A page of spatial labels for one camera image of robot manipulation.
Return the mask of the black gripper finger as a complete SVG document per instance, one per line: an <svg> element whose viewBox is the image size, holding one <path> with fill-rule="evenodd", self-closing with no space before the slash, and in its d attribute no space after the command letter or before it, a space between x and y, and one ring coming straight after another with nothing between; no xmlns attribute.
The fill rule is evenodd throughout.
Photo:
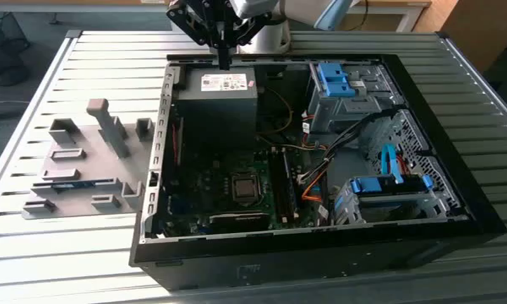
<svg viewBox="0 0 507 304"><path fill-rule="evenodd" d="M224 19L224 69L232 64L232 54L238 46L244 46L271 21L271 13L263 13L246 20L235 13L228 13Z"/></svg>
<svg viewBox="0 0 507 304"><path fill-rule="evenodd" d="M167 17L200 45L207 45L218 57L219 69L226 69L226 50L216 31L216 22L210 1L171 1Z"/></svg>

